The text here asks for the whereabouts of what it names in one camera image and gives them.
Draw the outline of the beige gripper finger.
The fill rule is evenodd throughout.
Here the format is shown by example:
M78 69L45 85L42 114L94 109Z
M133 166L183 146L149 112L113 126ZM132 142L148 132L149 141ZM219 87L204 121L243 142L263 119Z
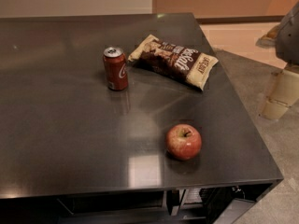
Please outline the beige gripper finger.
M299 99L299 66L286 66L271 74L260 115L280 119Z

